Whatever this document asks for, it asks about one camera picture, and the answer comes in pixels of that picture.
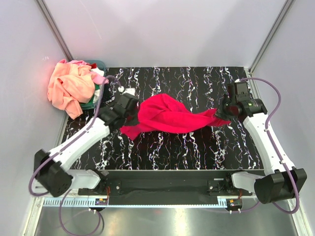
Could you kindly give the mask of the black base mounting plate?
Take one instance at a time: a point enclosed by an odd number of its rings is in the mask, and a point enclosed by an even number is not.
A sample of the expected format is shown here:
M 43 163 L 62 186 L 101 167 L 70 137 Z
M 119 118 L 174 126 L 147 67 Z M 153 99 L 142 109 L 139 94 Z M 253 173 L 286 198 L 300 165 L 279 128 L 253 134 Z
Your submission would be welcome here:
M 234 170 L 163 170 L 163 171 L 103 171 L 107 178 L 101 194 L 79 189 L 79 195 L 119 199 L 198 199 L 210 197 L 249 196 L 247 190 L 232 186 Z

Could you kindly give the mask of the magenta red t shirt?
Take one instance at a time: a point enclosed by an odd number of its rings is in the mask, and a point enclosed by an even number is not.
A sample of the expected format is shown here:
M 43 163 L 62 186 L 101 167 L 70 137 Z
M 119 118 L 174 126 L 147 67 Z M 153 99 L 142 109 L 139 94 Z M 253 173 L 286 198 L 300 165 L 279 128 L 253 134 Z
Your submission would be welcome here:
M 190 133 L 205 126 L 220 127 L 230 121 L 215 116 L 216 109 L 193 114 L 183 103 L 167 94 L 154 95 L 140 104 L 139 123 L 136 126 L 123 126 L 122 134 L 134 140 L 140 133 L 162 131 L 173 134 Z

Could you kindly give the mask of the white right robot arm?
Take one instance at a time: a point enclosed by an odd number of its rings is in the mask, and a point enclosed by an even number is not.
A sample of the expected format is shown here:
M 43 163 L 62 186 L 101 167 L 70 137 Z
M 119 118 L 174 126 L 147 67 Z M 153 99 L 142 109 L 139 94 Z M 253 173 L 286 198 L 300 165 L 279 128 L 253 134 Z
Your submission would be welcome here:
M 236 118 L 243 124 L 260 155 L 264 176 L 236 172 L 223 183 L 224 191 L 234 195 L 240 189 L 247 190 L 262 204 L 298 199 L 307 173 L 297 169 L 286 155 L 270 124 L 272 113 L 267 112 L 261 99 L 251 98 L 246 79 L 229 84 L 227 90 L 216 116 L 223 120 Z

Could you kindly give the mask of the teal laundry basket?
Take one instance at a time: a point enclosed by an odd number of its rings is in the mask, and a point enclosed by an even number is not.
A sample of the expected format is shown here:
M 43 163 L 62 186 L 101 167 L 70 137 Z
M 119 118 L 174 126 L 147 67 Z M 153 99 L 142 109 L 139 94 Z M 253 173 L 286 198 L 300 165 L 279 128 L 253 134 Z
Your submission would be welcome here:
M 82 110 L 89 110 L 89 109 L 94 109 L 97 106 L 97 102 L 100 97 L 100 91 L 101 91 L 101 88 L 103 87 L 102 82 L 105 75 L 106 66 L 100 60 L 86 60 L 85 62 L 88 63 L 92 67 L 90 71 L 95 74 L 95 77 L 93 80 L 94 85 L 95 85 L 94 94 L 88 103 L 80 104 Z

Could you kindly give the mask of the red garment in basket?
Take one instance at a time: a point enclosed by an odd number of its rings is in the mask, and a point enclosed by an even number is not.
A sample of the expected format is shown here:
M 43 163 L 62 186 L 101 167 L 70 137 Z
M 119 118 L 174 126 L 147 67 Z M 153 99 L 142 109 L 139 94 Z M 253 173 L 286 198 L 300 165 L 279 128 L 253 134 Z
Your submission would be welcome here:
M 96 63 L 89 64 L 89 66 L 91 67 L 91 69 L 96 69 L 97 68 L 97 64 Z

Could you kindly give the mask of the aluminium frame post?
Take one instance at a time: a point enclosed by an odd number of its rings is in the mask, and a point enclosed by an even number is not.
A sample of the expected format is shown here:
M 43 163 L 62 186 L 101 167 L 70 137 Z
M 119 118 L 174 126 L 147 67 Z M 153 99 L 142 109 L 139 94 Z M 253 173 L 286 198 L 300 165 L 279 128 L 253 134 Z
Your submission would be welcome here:
M 62 50 L 65 58 L 68 60 L 68 61 L 71 61 L 73 60 L 73 56 L 53 18 L 53 15 L 52 13 L 50 12 L 46 2 L 44 0 L 35 0 L 37 6 L 39 7 L 39 10 L 41 11 L 44 19 L 46 20 L 53 36 L 55 37 L 60 49 Z
M 267 51 L 270 43 L 272 42 L 274 36 L 276 35 L 277 31 L 279 30 L 280 26 L 282 25 L 286 15 L 290 11 L 291 7 L 295 3 L 295 0 L 286 0 L 278 13 L 272 27 L 270 28 L 266 38 L 264 39 L 257 55 L 255 56 L 251 66 L 248 68 L 249 74 L 252 75 L 255 69 L 257 68 L 259 62 L 261 61 L 263 55 Z

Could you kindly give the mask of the light pink garment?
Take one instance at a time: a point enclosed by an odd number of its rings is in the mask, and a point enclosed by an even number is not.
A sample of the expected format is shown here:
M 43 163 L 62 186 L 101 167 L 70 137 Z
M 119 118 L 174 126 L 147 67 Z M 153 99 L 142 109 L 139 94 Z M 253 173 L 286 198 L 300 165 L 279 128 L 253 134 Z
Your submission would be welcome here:
M 77 66 L 89 66 L 90 69 L 85 74 L 88 74 L 92 81 L 97 84 L 101 85 L 105 79 L 105 64 L 100 60 L 72 60 L 68 62 L 69 64 L 75 64 Z

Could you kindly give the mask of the right aluminium frame post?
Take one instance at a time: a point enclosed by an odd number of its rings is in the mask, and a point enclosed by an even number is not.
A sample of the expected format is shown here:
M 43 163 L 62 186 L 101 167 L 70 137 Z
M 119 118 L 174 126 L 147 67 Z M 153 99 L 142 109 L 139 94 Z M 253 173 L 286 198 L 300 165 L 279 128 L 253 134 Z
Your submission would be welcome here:
M 277 31 L 279 30 L 280 26 L 282 25 L 286 15 L 290 11 L 291 7 L 295 3 L 295 0 L 286 0 L 278 13 L 272 27 L 270 28 L 266 38 L 264 39 L 257 55 L 255 56 L 251 66 L 248 68 L 249 74 L 252 75 L 255 69 L 257 68 L 259 62 L 261 61 L 263 55 L 267 51 L 270 43 L 272 42 L 274 36 L 276 35 Z

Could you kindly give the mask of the green garment in basket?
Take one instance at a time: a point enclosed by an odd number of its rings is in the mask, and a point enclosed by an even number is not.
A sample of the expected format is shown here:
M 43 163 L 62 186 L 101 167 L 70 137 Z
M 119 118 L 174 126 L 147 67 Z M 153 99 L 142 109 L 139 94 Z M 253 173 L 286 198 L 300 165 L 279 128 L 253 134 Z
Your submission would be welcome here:
M 89 100 L 89 102 L 88 103 L 80 103 L 82 110 L 94 109 L 97 106 L 102 87 L 103 87 L 103 85 L 95 84 L 94 94 L 91 97 L 91 99 Z

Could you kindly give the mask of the peach orange t shirt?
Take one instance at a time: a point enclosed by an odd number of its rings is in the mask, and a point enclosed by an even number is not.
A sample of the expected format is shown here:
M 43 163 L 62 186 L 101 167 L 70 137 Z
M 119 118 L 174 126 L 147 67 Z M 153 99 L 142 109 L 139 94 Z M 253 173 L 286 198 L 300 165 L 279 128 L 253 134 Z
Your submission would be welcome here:
M 78 62 L 59 61 L 51 75 L 47 97 L 52 105 L 66 111 L 71 119 L 82 115 L 81 103 L 88 103 L 94 95 L 95 84 L 91 66 Z

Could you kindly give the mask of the white garment in basket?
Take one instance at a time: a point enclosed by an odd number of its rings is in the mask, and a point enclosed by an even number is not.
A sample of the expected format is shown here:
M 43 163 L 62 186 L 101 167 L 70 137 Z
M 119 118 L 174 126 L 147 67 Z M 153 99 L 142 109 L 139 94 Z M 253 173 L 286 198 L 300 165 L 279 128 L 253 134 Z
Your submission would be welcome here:
M 94 84 L 102 85 L 104 80 L 104 71 L 100 70 L 99 68 L 91 69 L 90 70 L 92 74 L 92 81 Z

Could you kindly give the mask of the left aluminium frame post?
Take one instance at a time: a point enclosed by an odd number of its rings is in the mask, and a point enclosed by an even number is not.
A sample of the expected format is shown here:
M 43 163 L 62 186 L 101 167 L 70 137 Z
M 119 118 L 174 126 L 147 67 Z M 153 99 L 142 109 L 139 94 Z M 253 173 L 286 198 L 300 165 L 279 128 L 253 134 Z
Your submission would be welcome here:
M 53 18 L 53 15 L 52 13 L 50 12 L 46 2 L 44 0 L 35 0 L 37 6 L 39 7 L 39 10 L 41 11 L 44 19 L 46 20 L 53 36 L 55 37 L 60 49 L 62 50 L 65 58 L 68 60 L 68 61 L 71 61 L 73 60 L 73 56 Z

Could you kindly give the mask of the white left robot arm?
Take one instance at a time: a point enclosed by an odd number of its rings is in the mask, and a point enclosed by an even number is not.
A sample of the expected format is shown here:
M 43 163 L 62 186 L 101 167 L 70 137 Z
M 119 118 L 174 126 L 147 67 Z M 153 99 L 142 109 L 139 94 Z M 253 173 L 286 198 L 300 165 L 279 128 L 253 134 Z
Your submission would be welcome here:
M 107 178 L 98 170 L 73 170 L 73 163 L 94 144 L 123 127 L 138 124 L 138 97 L 133 88 L 116 96 L 110 106 L 97 107 L 95 116 L 75 135 L 49 152 L 39 150 L 34 156 L 36 179 L 53 197 L 70 189 L 83 189 L 100 195 L 106 190 Z

